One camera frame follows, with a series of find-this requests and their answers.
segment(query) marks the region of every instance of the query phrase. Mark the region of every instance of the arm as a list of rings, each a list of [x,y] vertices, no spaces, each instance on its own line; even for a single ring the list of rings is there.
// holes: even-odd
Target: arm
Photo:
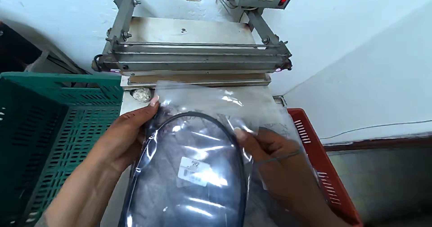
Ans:
[[[269,193],[290,210],[305,226],[348,227],[327,205],[315,177],[302,153],[287,156],[300,149],[273,131],[260,129],[256,137],[236,129],[237,140],[259,165]]]
[[[157,99],[120,116],[94,144],[46,210],[49,227],[93,227],[100,222],[120,175],[141,152],[138,132],[157,112]]]

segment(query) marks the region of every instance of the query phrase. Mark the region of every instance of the red plastic crate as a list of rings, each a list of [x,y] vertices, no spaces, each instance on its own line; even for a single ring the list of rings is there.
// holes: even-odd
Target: red plastic crate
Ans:
[[[321,189],[330,208],[350,225],[363,227],[359,214],[355,210],[353,202],[349,198],[345,187],[343,187],[342,181],[331,164],[305,111],[300,108],[287,109],[287,111],[294,120],[309,161],[318,173]]]

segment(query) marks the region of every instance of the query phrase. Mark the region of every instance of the cable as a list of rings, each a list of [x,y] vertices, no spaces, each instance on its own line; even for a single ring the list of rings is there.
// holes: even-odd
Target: cable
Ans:
[[[222,123],[220,123],[217,119],[214,119],[213,117],[207,115],[207,114],[203,114],[203,113],[199,113],[199,112],[195,112],[195,111],[189,111],[189,112],[185,112],[185,113],[180,113],[180,114],[176,114],[174,116],[171,116],[170,118],[168,118],[164,123],[162,123],[162,125],[160,125],[157,130],[155,132],[161,131],[166,125],[168,125],[170,122],[172,122],[175,119],[179,119],[181,117],[198,117],[198,118],[203,118],[206,119],[208,121],[210,121],[211,123],[213,123],[214,125],[216,125],[219,129],[222,130],[222,132],[228,137],[228,139],[230,140],[231,144],[234,145],[235,149],[236,149],[236,156],[238,158],[237,163],[238,163],[238,171],[239,171],[239,177],[240,177],[240,203],[239,203],[239,215],[238,215],[238,227],[243,227],[244,224],[244,220],[245,220],[245,210],[246,210],[246,199],[247,199],[247,180],[246,180],[246,176],[245,176],[245,169],[244,169],[244,165],[243,165],[243,156],[242,156],[242,148],[239,146],[235,135],[233,133],[230,133],[230,131],[228,131],[226,129],[226,127],[224,125],[222,125]],[[150,145],[150,143],[157,143],[154,141],[153,137],[149,137],[148,140],[146,141],[146,145],[145,145],[145,149],[147,150]],[[132,194],[133,194],[133,189],[135,187],[135,184],[137,183],[137,176],[133,176],[132,178],[132,183],[129,186],[128,192],[127,192],[127,200],[125,202],[125,205],[128,206],[127,208],[129,208],[130,204],[131,204],[131,200],[132,200]],[[122,214],[121,214],[121,221],[120,223],[125,223],[124,222],[124,216],[125,216],[125,211],[128,211],[126,208],[124,208],[122,210]]]
[[[391,124],[383,124],[383,125],[376,125],[376,126],[370,126],[370,127],[362,127],[362,128],[357,128],[357,129],[353,129],[353,130],[349,130],[346,132],[342,132],[339,133],[337,135],[334,136],[329,136],[329,137],[323,137],[323,138],[319,138],[321,139],[329,139],[329,138],[333,138],[336,136],[340,136],[342,134],[348,133],[348,132],[353,132],[353,131],[358,131],[358,130],[363,130],[363,129],[368,129],[368,128],[374,128],[374,127],[385,127],[385,126],[394,126],[394,125],[406,125],[406,124],[418,124],[418,123],[425,123],[425,122],[431,122],[432,120],[421,120],[421,121],[413,121],[413,122],[400,122],[400,123],[391,123]]]
[[[65,69],[65,70],[71,72],[72,74],[77,74],[77,73],[74,73],[74,72],[72,72],[71,70],[67,69],[66,67],[64,67],[64,66],[62,66],[62,65],[60,65],[60,64],[58,64],[57,62],[51,60],[51,59],[50,59],[50,56],[47,57],[47,60],[49,60],[50,62],[56,64],[56,65],[59,66],[59,67],[61,67],[61,68]]]
[[[67,64],[66,62],[64,62],[64,61],[62,61],[62,60],[60,60],[60,59],[57,59],[57,58],[53,57],[52,55],[48,55],[48,57],[50,57],[50,58],[52,58],[52,59],[54,59],[54,60],[56,60],[56,61],[59,61],[59,62],[61,62],[61,63],[63,63],[63,64],[65,64],[65,65],[68,66],[68,64]],[[82,69],[81,67],[76,66],[76,65],[74,65],[74,64],[73,64],[73,66],[74,66],[75,68],[77,68],[78,70],[80,70],[81,72],[84,72],[84,74],[89,74],[86,70]]]
[[[225,8],[235,9],[235,8],[238,7],[238,6],[235,6],[235,5],[233,5],[233,4],[229,3],[229,2],[225,2],[224,0],[220,0],[220,2],[221,2],[221,4],[222,4]]]
[[[94,61],[94,63],[96,64],[96,67],[98,68],[98,72],[101,72],[101,71],[102,71],[102,68],[101,68],[101,66],[98,64],[98,61],[97,61],[97,59],[98,59],[99,57],[101,57],[101,56],[103,56],[103,55],[102,55],[102,54],[99,54],[99,55],[95,55],[94,58],[93,58],[93,61]]]

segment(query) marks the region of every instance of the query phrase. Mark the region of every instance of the green plastic crate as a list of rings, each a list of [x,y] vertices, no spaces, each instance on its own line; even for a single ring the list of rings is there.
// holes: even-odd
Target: green plastic crate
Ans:
[[[118,117],[122,95],[118,76],[0,75],[0,226],[35,225]]]

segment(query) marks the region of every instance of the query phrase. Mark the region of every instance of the barcode label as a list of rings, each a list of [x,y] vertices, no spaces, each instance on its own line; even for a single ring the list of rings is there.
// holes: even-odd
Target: barcode label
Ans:
[[[210,165],[207,163],[182,157],[177,177],[200,186],[207,186],[207,181],[203,180],[203,176],[208,169]]]
[[[194,182],[201,182],[201,178],[199,177],[195,177],[193,174],[195,174],[195,172],[190,171],[188,169],[184,169],[184,173],[183,176],[184,177],[188,177],[189,179],[193,180]]]

